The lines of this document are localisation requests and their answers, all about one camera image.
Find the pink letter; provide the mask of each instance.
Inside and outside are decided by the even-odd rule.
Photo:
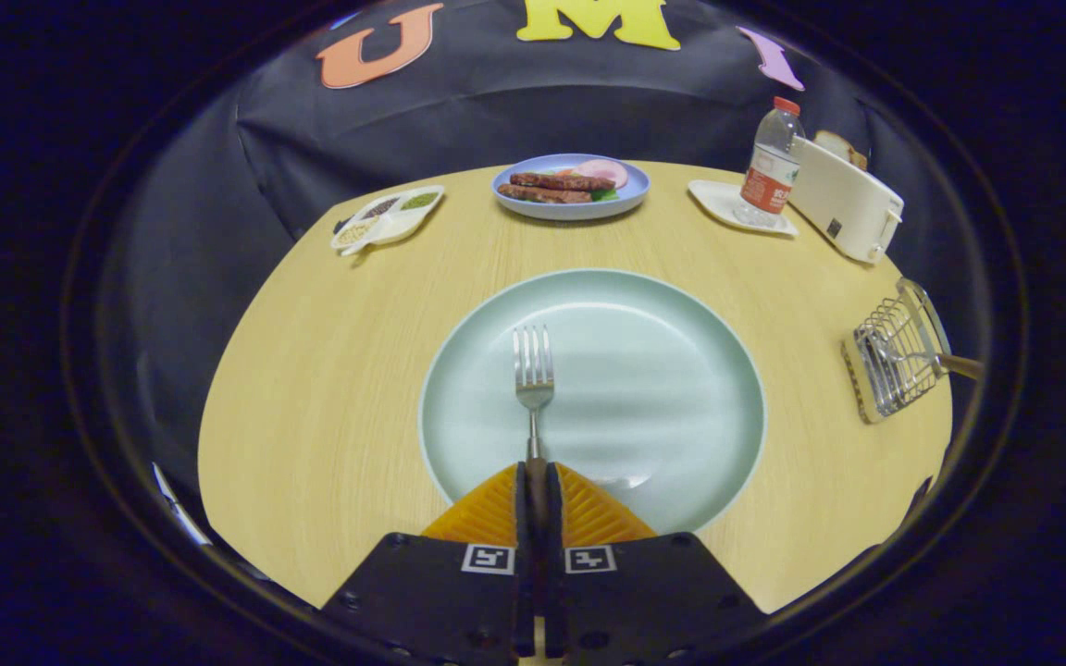
[[[792,74],[792,67],[788,65],[788,60],[784,59],[782,46],[779,46],[779,44],[764,37],[764,35],[758,32],[745,29],[743,26],[736,27],[740,29],[741,33],[752,38],[756,50],[759,51],[759,56],[762,59],[759,71],[762,71],[768,79],[780,81],[782,84],[790,85],[796,90],[804,90],[804,84],[796,79],[795,74]]]

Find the light green plate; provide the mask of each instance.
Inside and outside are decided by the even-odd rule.
[[[731,505],[768,426],[752,355],[684,291],[616,270],[515,283],[452,330],[418,408],[422,453],[448,501],[524,458],[512,338],[524,325],[550,328],[547,459],[584,473],[659,534],[698,530]]]

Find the yellow letter m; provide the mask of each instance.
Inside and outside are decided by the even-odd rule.
[[[621,27],[614,31],[618,40],[676,51],[681,43],[664,25],[663,4],[664,0],[524,0],[529,25],[517,30],[516,37],[523,42],[569,38],[575,31],[562,25],[560,13],[587,37],[600,38],[618,17]]]

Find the letter cutout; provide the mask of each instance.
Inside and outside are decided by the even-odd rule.
[[[784,47],[779,46],[771,38],[764,37],[764,35],[758,32],[749,31],[743,26],[736,26],[740,29],[740,32],[752,38],[752,43],[756,46],[756,51],[759,52],[759,56],[762,59],[762,64],[759,65],[759,71],[766,76],[768,79],[774,79],[780,81],[782,84],[789,85],[789,87],[794,87],[795,90],[804,90],[804,84],[796,79],[796,74],[792,72],[792,67],[788,64],[788,59],[784,56]]]
[[[404,14],[389,19],[390,25],[401,26],[402,44],[395,51],[384,59],[373,60],[371,63],[360,59],[361,46],[365,38],[373,33],[369,27],[355,34],[328,46],[314,55],[320,60],[320,79],[326,87],[354,87],[361,83],[368,83],[373,79],[390,72],[395,72],[399,68],[406,67],[414,60],[431,49],[431,43],[435,38],[433,30],[433,13],[443,7],[442,3],[426,4],[424,7],[410,10]]]
[[[619,42],[676,51],[681,43],[664,23],[663,5],[664,0],[524,0],[528,25],[516,31],[516,37],[521,42],[570,38],[575,31],[562,25],[558,16],[562,13],[587,37],[601,38],[618,17],[623,26],[614,35]]]

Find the seeds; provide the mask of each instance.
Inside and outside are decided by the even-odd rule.
[[[356,241],[364,239],[365,232],[367,232],[368,229],[372,227],[372,225],[373,225],[372,222],[368,224],[367,223],[350,224],[348,225],[348,227],[344,227],[343,230],[340,231],[339,235],[335,237],[335,241],[341,245],[355,243]]]
[[[411,208],[426,207],[431,205],[431,201],[435,200],[438,193],[426,193],[419,194],[417,197],[411,198],[409,201],[402,204],[402,210],[407,211]]]
[[[393,204],[398,201],[398,199],[399,197],[393,197],[392,199],[385,199],[385,201],[376,204],[375,207],[369,208],[364,215],[360,215],[360,220],[368,220],[371,218],[371,216],[379,215],[383,212],[388,211],[389,207],[392,207]]]

